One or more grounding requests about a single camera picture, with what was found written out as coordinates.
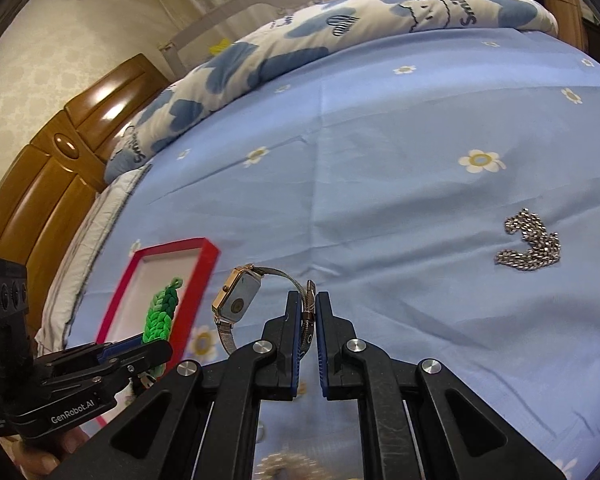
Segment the person's left hand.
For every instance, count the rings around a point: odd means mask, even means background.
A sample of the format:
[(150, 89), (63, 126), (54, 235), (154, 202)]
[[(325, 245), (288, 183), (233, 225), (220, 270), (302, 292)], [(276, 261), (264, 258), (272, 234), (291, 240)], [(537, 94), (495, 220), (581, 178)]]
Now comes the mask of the person's left hand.
[(52, 443), (37, 448), (20, 437), (0, 437), (0, 445), (26, 479), (46, 479), (61, 462), (90, 440), (80, 427), (72, 428)]

